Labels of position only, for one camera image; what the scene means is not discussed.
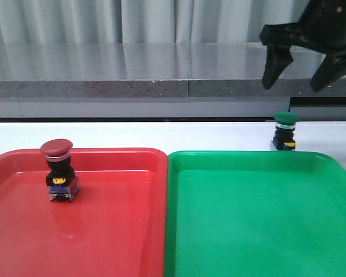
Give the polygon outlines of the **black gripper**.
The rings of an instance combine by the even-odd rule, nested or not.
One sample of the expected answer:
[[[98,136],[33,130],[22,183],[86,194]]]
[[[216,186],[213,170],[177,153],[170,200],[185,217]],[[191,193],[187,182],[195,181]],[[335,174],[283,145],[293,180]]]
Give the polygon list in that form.
[[[294,61],[293,45],[325,54],[310,81],[314,92],[346,75],[346,1],[309,1],[297,23],[265,24],[259,38],[266,46],[265,89]]]

